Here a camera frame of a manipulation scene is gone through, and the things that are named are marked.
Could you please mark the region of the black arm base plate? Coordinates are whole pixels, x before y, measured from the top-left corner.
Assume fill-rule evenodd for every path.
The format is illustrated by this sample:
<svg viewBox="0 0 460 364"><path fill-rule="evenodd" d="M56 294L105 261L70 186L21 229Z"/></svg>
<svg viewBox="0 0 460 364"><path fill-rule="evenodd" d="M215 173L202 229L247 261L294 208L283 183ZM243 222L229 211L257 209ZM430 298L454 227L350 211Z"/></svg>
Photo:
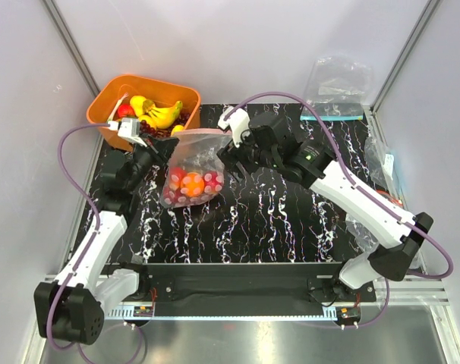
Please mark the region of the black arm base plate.
<svg viewBox="0 0 460 364"><path fill-rule="evenodd" d="M284 297L318 298L370 303L376 300L372 283L358 290L338 286L339 262L299 263L151 263L143 270L145 291L155 288L158 303L187 298Z"/></svg>

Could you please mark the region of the red apple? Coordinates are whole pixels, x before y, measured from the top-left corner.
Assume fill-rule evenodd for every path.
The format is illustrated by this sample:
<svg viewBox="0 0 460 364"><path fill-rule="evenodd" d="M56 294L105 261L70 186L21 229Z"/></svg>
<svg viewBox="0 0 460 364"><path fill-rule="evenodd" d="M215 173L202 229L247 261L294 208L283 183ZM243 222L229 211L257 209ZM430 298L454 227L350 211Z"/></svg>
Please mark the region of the red apple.
<svg viewBox="0 0 460 364"><path fill-rule="evenodd" d="M186 176L186 171L182 168L172 168L168 172L169 188L173 191L177 191L181 187L181 182Z"/></svg>

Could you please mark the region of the pink zip top bag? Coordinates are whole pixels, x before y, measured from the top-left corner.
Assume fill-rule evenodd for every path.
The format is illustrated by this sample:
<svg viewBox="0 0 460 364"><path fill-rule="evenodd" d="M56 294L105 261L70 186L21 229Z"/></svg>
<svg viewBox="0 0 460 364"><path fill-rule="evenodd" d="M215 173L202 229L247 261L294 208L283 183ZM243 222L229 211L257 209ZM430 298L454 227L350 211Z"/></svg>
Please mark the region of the pink zip top bag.
<svg viewBox="0 0 460 364"><path fill-rule="evenodd" d="M160 203L167 209L176 209L189 206L198 206L209 202L219 193L203 193L198 197L188 197L181 193L180 188L173 191L169 188L168 172L172 168L182 168L189 172L197 172L202 177L209 171L218 171L224 177L224 164L220 161L217 152L232 141L230 133L218 129L191 129L175 134L179 138L172 157L168 162L165 183L160 195Z"/></svg>

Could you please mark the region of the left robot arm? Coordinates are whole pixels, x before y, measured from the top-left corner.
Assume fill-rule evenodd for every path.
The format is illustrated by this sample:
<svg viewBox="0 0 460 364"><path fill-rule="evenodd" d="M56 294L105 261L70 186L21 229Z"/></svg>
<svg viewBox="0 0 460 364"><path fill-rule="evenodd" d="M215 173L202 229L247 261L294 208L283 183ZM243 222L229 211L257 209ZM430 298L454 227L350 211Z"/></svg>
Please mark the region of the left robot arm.
<svg viewBox="0 0 460 364"><path fill-rule="evenodd" d="M131 154L120 150L107 153L87 235L53 282L41 282L34 291L41 337L93 344L106 312L126 297L143 300L150 294L146 269L133 264L117 270L103 283L98 279L115 244L134 219L140 201L138 186L152 167L168 164L178 142L176 137L150 137L145 146L135 145Z"/></svg>

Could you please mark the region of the dark red pomegranate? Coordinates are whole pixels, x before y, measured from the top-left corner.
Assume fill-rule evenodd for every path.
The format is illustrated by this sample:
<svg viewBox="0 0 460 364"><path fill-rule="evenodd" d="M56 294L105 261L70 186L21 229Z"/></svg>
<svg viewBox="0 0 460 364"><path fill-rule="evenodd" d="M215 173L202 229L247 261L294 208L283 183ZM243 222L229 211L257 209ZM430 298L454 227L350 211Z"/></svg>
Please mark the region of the dark red pomegranate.
<svg viewBox="0 0 460 364"><path fill-rule="evenodd" d="M205 193L219 193L223 188L224 178L223 174L218 171L209 171L203 176L205 183Z"/></svg>

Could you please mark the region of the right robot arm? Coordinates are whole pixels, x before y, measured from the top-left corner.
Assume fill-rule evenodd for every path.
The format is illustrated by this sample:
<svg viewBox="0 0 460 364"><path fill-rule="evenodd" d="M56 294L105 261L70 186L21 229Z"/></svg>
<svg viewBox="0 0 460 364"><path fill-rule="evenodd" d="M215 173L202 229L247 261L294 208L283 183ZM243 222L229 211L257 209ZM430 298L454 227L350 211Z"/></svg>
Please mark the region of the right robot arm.
<svg viewBox="0 0 460 364"><path fill-rule="evenodd" d="M338 205L377 239L373 252L349 259L335 273L331 285L336 298L350 300L377 278L401 281L406 276L433 225L430 215L414 215L390 202L341 166L328 146L294 134L283 117L271 112L252 118L242 109L227 108L218 127L232 135L217 155L235 179L258 168L277 171Z"/></svg>

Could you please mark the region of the orange fruit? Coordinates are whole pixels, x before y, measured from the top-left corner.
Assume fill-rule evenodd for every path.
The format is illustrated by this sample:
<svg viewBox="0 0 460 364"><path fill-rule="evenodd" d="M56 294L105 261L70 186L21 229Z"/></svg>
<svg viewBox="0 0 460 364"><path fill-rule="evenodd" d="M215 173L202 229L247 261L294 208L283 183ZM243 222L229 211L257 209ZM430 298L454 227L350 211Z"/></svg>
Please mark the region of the orange fruit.
<svg viewBox="0 0 460 364"><path fill-rule="evenodd" d="M203 177L197 172L187 173L181 180L180 191L188 197L198 197L205 188Z"/></svg>

